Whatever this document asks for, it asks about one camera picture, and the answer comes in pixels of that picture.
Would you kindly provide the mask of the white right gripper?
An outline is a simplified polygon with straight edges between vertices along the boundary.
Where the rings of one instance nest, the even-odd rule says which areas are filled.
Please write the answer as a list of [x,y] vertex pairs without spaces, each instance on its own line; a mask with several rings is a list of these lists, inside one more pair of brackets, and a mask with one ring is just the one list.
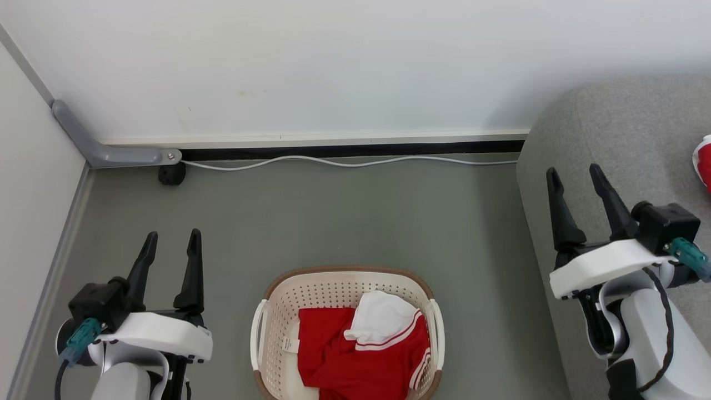
[[[577,256],[567,265],[551,272],[549,286],[557,299],[640,271],[647,266],[675,259],[668,254],[655,255],[637,240],[627,240],[633,239],[638,230],[632,213],[597,163],[590,164],[589,174],[594,190],[603,202],[611,230],[609,240],[614,242]],[[583,245],[587,238],[567,207],[564,186],[554,167],[546,171],[546,182],[554,249],[563,252]]]

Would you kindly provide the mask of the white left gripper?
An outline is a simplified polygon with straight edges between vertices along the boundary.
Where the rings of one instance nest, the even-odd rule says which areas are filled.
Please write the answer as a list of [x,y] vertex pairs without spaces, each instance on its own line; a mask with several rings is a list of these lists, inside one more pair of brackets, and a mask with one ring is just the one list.
[[[108,336],[108,363],[165,364],[166,354],[193,361],[210,361],[213,339],[209,330],[172,317],[144,312],[144,295],[149,268],[158,244],[158,233],[145,238],[128,275],[126,299],[132,314],[114,334]],[[186,248],[188,262],[180,293],[174,308],[180,312],[203,312],[205,309],[202,233],[194,228]]]

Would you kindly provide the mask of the red garment with white trim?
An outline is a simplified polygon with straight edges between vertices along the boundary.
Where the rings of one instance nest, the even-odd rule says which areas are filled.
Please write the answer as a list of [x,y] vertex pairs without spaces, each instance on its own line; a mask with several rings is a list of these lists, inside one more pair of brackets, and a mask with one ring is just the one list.
[[692,154],[692,164],[698,178],[711,194],[711,134],[703,137]]

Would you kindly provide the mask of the red garment with white stripes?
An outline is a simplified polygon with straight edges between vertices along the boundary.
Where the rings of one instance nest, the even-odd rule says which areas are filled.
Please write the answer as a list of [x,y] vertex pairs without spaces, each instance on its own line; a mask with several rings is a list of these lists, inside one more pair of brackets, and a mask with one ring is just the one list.
[[318,400],[406,400],[424,380],[432,350],[421,311],[405,319],[396,334],[377,343],[346,337],[356,309],[306,308],[299,311],[297,365]]

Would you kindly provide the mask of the grey fabric sofa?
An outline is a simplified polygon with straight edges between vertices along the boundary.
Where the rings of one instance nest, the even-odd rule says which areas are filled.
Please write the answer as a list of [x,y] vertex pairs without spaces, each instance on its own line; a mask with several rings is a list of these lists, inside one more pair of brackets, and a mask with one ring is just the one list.
[[692,162],[711,135],[711,73],[585,84],[548,107],[530,130],[516,167],[530,237],[572,400],[608,400],[605,366],[589,346],[579,304],[556,299],[556,252],[545,173],[554,167],[572,216],[590,242],[610,235],[589,166],[598,164],[627,207],[678,203],[700,218],[695,243],[711,256],[711,193]]

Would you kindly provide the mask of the black caster wheel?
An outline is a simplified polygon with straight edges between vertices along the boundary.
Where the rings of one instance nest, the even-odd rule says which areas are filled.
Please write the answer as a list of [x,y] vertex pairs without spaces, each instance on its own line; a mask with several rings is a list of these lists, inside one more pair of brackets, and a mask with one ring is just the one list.
[[179,186],[185,180],[187,166],[183,162],[158,167],[158,182],[165,186]]

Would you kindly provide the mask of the cream perforated laundry basket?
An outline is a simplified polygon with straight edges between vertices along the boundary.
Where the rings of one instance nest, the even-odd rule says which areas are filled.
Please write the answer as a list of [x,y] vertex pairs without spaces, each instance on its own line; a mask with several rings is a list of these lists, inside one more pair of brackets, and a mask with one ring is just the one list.
[[275,279],[254,312],[251,363],[266,400],[318,400],[306,387],[297,365],[299,311],[306,308],[358,306],[370,291],[395,294],[424,314],[432,356],[419,389],[406,400],[432,400],[441,379],[446,341],[444,321],[433,291],[406,270],[367,266],[323,266],[293,270]]

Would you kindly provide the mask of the grey metal partition bracket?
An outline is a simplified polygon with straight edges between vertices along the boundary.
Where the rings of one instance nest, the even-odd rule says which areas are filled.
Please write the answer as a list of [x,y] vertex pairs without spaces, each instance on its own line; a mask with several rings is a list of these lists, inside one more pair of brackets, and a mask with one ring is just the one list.
[[182,160],[179,149],[124,148],[102,144],[94,139],[64,101],[57,99],[51,109],[56,121],[92,169],[171,166]]

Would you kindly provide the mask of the white wall base rail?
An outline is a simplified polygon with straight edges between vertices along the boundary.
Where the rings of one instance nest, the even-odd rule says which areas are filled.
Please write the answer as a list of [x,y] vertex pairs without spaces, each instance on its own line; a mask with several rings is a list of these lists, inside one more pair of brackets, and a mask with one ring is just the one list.
[[198,136],[170,138],[102,139],[117,147],[176,149],[250,149],[277,147],[363,146],[381,144],[439,144],[525,140],[530,128],[470,131],[389,133],[259,134],[252,136]]

